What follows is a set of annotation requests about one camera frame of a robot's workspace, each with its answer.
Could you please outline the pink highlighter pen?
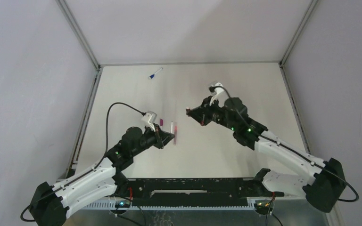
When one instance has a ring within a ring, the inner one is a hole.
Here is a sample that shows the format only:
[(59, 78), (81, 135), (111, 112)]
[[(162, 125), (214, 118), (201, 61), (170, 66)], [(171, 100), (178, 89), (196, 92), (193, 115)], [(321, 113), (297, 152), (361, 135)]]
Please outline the pink highlighter pen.
[(177, 132), (178, 132), (177, 122), (173, 122), (173, 133), (174, 133), (173, 144), (174, 145), (177, 144)]

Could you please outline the white pen blue end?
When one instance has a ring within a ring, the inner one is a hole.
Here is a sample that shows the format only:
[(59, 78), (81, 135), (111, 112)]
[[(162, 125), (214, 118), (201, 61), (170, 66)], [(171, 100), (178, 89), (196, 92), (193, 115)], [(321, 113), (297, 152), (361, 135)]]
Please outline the white pen blue end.
[(163, 68), (162, 67), (160, 67), (158, 70), (156, 70), (153, 74), (155, 74), (155, 76), (159, 73), (159, 72), (161, 72), (163, 70)]

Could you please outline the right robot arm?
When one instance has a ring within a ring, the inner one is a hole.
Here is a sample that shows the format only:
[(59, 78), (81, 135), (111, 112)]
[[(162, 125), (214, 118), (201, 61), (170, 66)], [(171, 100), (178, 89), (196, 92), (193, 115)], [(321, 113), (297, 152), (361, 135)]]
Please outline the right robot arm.
[(247, 107), (238, 97), (228, 98), (224, 106), (207, 97), (195, 108), (187, 108), (186, 115), (201, 126), (214, 122), (233, 131), (234, 139), (253, 151), (270, 156), (294, 172), (278, 173), (261, 169), (256, 175), (254, 191), (260, 196), (280, 192), (304, 197), (314, 208), (329, 213), (346, 188), (342, 164), (298, 151), (268, 128), (250, 118)]

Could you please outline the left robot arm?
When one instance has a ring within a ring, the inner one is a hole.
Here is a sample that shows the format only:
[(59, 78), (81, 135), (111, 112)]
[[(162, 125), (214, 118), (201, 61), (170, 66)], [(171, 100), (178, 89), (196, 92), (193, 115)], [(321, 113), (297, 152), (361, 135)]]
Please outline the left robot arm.
[(27, 210), (39, 226), (61, 226), (100, 198), (123, 196), (129, 187), (122, 171), (133, 164), (133, 158), (151, 147), (163, 149), (174, 137), (157, 124), (144, 130), (130, 127), (102, 159), (85, 170), (53, 185), (38, 185)]

